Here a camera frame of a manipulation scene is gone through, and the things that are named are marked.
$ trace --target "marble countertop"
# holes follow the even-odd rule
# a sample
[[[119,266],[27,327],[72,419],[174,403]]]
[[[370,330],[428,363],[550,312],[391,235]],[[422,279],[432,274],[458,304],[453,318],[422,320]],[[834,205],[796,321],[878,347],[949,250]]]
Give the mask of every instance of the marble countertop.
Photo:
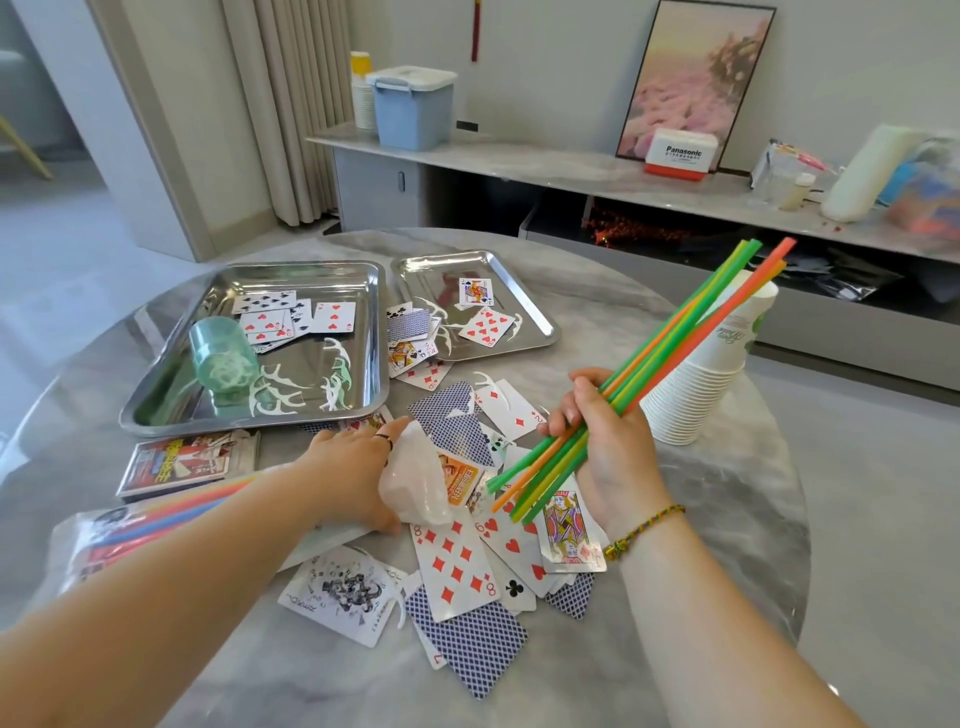
[[[429,152],[382,146],[376,132],[357,129],[352,122],[308,136],[307,141],[636,205],[732,220],[794,235],[811,235],[838,243],[960,263],[960,245],[903,231],[887,223],[883,219],[883,210],[879,208],[875,208],[863,222],[850,225],[824,219],[820,216],[820,206],[815,203],[805,203],[795,212],[783,212],[758,201],[750,191],[747,179],[739,175],[717,173],[702,182],[671,180],[648,175],[643,171],[642,163],[616,158],[612,154],[504,142],[488,134],[457,130],[449,143]]]
[[[500,255],[564,336],[547,349],[455,365],[447,383],[474,381],[472,370],[482,369],[552,407],[568,388],[568,370],[618,365],[672,310],[649,289],[595,262],[480,232],[345,233],[243,260],[362,258],[389,271],[397,256],[474,249]],[[53,526],[115,502],[134,443],[117,414],[199,285],[187,282],[105,332],[67,365],[18,430],[14,444],[27,462],[0,488],[0,628],[16,619],[38,585]],[[388,405],[399,414],[425,394],[395,383]],[[264,430],[261,465],[292,459],[308,441],[295,426]],[[519,441],[535,442],[536,435]],[[668,487],[688,506],[710,550],[795,643],[810,580],[804,495],[757,389],[739,376],[694,445],[659,451]],[[400,569],[417,567],[406,532],[370,534],[356,543]],[[412,625],[396,629],[396,612],[378,646],[367,649],[283,609],[276,599],[291,575],[272,582],[164,725],[666,725],[615,565],[596,580],[582,622],[543,602],[520,615],[530,640],[483,702],[451,670],[431,669]]]

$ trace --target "curtain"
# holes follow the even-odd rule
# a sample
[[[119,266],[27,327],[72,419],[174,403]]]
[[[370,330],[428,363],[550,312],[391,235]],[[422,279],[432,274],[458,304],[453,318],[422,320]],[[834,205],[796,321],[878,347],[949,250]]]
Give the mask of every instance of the curtain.
[[[346,0],[223,0],[274,210],[287,225],[337,206],[333,155],[307,136],[350,121]]]

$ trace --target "person's right hand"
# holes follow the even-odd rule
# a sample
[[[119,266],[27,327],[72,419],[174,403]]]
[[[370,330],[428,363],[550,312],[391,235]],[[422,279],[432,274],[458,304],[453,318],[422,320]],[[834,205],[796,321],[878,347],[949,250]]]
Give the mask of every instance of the person's right hand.
[[[612,540],[622,538],[673,500],[657,466],[657,450],[643,410],[635,407],[620,418],[597,387],[612,374],[587,367],[570,372],[573,391],[550,413],[540,433],[557,437],[568,425],[586,421],[588,461],[577,481],[590,514]]]

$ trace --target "tray rim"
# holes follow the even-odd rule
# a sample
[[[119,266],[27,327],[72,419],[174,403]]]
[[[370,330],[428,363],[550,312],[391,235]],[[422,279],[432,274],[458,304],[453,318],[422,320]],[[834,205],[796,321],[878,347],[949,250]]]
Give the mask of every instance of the tray rim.
[[[209,292],[210,287],[213,285],[213,281],[216,280],[218,276],[222,275],[225,271],[236,269],[243,270],[245,268],[269,268],[279,266],[289,267],[293,265],[319,265],[326,268],[345,264],[366,265],[372,267],[377,273],[376,344],[379,348],[379,356],[377,359],[379,361],[380,381],[383,382],[383,385],[380,387],[379,395],[372,400],[371,404],[360,409],[351,409],[346,411],[346,413],[343,415],[337,415],[334,417],[305,417],[304,415],[282,415],[279,417],[267,417],[266,415],[259,415],[256,417],[243,418],[241,420],[223,420],[211,418],[207,420],[188,420],[186,422],[172,423],[169,425],[141,425],[133,418],[133,413],[136,411],[136,408],[140,406],[145,399],[146,394],[151,391],[154,385],[156,385],[156,381],[159,378],[160,363],[169,354],[169,351],[174,346],[174,342],[179,341],[180,338],[185,334],[186,330],[188,329],[189,322],[193,320],[194,314],[196,314],[197,310],[204,303],[206,294]],[[186,307],[184,313],[177,321],[177,324],[167,336],[166,341],[163,342],[163,349],[161,349],[160,352],[154,357],[154,360],[150,363],[146,373],[140,378],[140,381],[133,388],[130,397],[127,399],[127,403],[124,404],[123,409],[120,410],[118,424],[120,424],[122,429],[126,430],[132,435],[155,439],[161,437],[176,437],[179,435],[197,435],[205,432],[216,432],[221,429],[236,429],[238,427],[242,429],[249,429],[273,425],[305,425],[315,422],[358,420],[362,417],[367,417],[368,415],[373,414],[386,403],[387,397],[390,395],[390,372],[387,366],[387,358],[383,355],[382,348],[386,345],[387,341],[387,319],[385,316],[380,315],[386,304],[385,301],[380,300],[383,298],[381,291],[386,291],[388,288],[389,282],[387,281],[387,271],[375,260],[265,260],[263,262],[256,263],[236,263],[234,265],[225,265],[215,271],[211,271],[203,276],[203,284],[200,293],[198,293],[193,299],[193,302]],[[209,423],[209,425],[200,425],[200,423]]]
[[[510,274],[511,278],[514,279],[514,282],[516,283],[517,287],[519,287],[519,289],[523,291],[524,294],[526,294],[526,297],[530,299],[531,302],[534,302],[535,306],[537,307],[537,311],[540,312],[540,315],[543,316],[543,318],[547,320],[550,326],[553,327],[553,333],[548,336],[544,335],[546,340],[542,344],[535,344],[534,346],[524,347],[523,349],[512,349],[508,352],[493,352],[493,351],[480,352],[476,356],[466,356],[466,357],[460,357],[460,358],[457,358],[455,356],[441,356],[440,358],[443,361],[456,363],[458,361],[472,361],[474,359],[483,359],[488,356],[499,356],[501,354],[528,352],[531,349],[542,349],[543,347],[552,346],[556,344],[558,341],[560,341],[562,336],[560,331],[560,325],[557,324],[553,316],[551,316],[549,313],[543,310],[543,308],[541,308],[540,305],[536,303],[536,297],[532,293],[530,293],[530,289],[528,289],[526,285],[524,285],[523,280],[518,278],[516,275],[514,275],[513,271],[510,270],[509,266],[507,266],[507,264],[503,261],[503,259],[493,251],[476,249],[476,250],[468,250],[468,251],[456,251],[454,253],[443,253],[439,255],[410,255],[408,257],[395,258],[394,261],[390,264],[390,267],[394,273],[394,276],[396,276],[396,285],[400,289],[400,294],[402,297],[401,300],[402,301],[412,300],[410,295],[410,288],[409,286],[407,286],[407,281],[403,278],[403,276],[400,275],[400,267],[404,261],[428,260],[431,258],[444,258],[444,257],[458,257],[461,255],[470,255],[470,254],[481,255],[487,260],[488,264],[490,263],[491,259],[496,260],[496,262],[499,263],[499,265],[503,267],[503,269]]]

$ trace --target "bundle of straws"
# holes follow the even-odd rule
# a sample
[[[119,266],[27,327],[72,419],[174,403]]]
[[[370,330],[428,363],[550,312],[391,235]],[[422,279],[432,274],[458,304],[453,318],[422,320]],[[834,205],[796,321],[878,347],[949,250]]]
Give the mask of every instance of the bundle of straws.
[[[716,269],[702,286],[677,309],[677,312],[639,347],[623,366],[614,372],[600,394],[614,411],[623,416],[656,387],[693,352],[738,306],[777,276],[786,266],[783,257],[796,245],[793,238],[784,238],[776,249],[726,301],[710,313],[710,307],[733,278],[743,270],[761,244],[757,240],[741,240],[731,256]],[[488,482],[494,494],[507,486],[521,471],[523,475],[493,504],[499,510],[516,499],[511,518],[529,523],[543,510],[554,493],[587,459],[587,426],[568,427],[560,437],[544,438],[536,448],[505,473]]]

